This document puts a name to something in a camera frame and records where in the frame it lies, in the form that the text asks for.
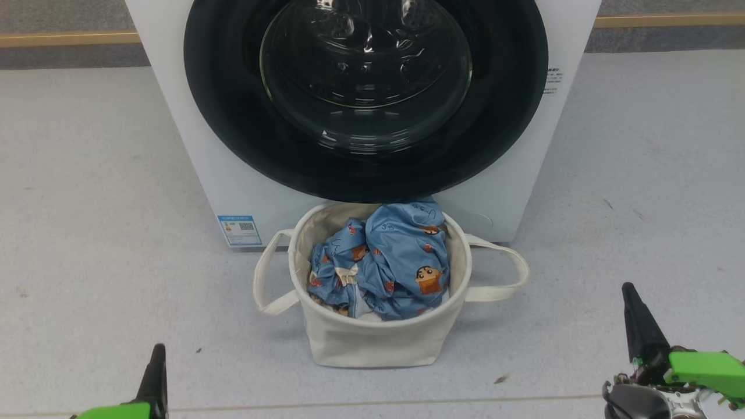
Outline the black washing machine door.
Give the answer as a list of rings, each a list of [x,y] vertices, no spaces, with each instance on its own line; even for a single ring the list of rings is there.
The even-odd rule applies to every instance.
[[[330,201],[417,201],[479,174],[537,112],[535,0],[194,0],[184,59],[218,138]]]

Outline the white front-load washing machine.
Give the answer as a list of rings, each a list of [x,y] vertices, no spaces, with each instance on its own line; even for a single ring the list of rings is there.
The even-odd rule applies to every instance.
[[[450,217],[458,210],[490,217],[492,231],[479,235],[488,242],[515,238],[602,1],[535,0],[547,34],[548,68],[564,72],[558,93],[544,95],[543,88],[535,116],[500,159],[463,183],[429,196]],[[210,128],[185,69],[186,22],[194,0],[125,2],[216,219],[252,216],[262,240],[262,247],[253,248],[263,248],[278,231],[295,226],[311,207],[342,202],[301,193],[264,176]]]

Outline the cream canvas laundry basket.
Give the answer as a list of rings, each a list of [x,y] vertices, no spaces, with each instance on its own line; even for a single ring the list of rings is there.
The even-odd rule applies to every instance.
[[[258,310],[266,315],[280,315],[298,303],[317,364],[333,368],[412,368],[432,364],[464,303],[506,300],[529,279],[529,265],[520,254],[464,233],[444,213],[450,263],[449,299],[438,308],[410,320],[367,322],[315,303],[308,293],[314,245],[327,241],[349,218],[366,222],[381,205],[320,204],[306,212],[295,228],[278,231],[259,257],[253,279]],[[517,282],[470,286],[473,247],[495,250],[509,257],[518,274]]]

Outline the white plastic bag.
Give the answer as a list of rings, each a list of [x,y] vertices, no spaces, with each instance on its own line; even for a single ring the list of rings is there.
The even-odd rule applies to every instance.
[[[365,300],[364,296],[356,293],[354,305],[349,309],[349,315],[357,320],[367,322],[383,322],[379,313],[376,313]]]

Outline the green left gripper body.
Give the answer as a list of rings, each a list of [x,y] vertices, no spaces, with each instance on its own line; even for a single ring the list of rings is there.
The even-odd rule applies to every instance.
[[[74,419],[151,419],[151,404],[124,403],[80,412]]]

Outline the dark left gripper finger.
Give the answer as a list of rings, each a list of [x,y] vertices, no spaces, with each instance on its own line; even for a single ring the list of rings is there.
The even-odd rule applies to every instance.
[[[147,419],[169,419],[166,348],[163,344],[156,344],[152,348],[151,358],[136,395],[136,403],[149,405]]]

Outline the blue cartoon print garment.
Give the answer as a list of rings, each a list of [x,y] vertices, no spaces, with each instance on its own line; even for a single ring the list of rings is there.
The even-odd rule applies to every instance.
[[[315,244],[307,288],[311,299],[349,318],[369,312],[356,281],[358,264],[369,252],[365,222],[359,218],[349,218],[327,241]]]
[[[383,204],[365,222],[357,285],[383,321],[417,318],[449,299],[445,215],[433,198]]]

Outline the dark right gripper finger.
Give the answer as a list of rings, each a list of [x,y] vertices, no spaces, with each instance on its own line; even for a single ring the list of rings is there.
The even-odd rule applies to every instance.
[[[636,287],[632,283],[624,283],[622,294],[626,345],[630,362],[635,366],[636,384],[666,384],[665,373],[671,367],[671,345]]]

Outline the blue energy label sticker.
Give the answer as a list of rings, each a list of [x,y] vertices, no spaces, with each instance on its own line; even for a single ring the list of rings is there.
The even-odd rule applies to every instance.
[[[226,242],[231,247],[262,247],[254,218],[250,215],[220,215],[217,217]]]

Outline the round drain filter cover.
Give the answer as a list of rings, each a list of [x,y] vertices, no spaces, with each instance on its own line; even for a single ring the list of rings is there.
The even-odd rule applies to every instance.
[[[492,231],[494,226],[490,217],[477,212],[458,210],[452,218],[465,233],[471,235],[486,235]]]

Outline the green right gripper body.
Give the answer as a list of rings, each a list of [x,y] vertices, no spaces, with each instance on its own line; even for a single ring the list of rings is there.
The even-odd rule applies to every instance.
[[[681,390],[671,393],[669,409],[703,409],[703,398],[718,393],[718,405],[745,409],[745,361],[724,351],[672,351],[668,355],[668,384],[691,388],[689,395]]]

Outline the brass floor edge strip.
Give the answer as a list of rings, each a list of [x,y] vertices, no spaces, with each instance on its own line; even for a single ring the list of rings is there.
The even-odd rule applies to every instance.
[[[745,26],[745,11],[687,14],[644,14],[598,16],[594,29],[637,29],[638,27]],[[80,31],[60,33],[2,33],[0,48],[42,46],[139,44],[137,31]]]

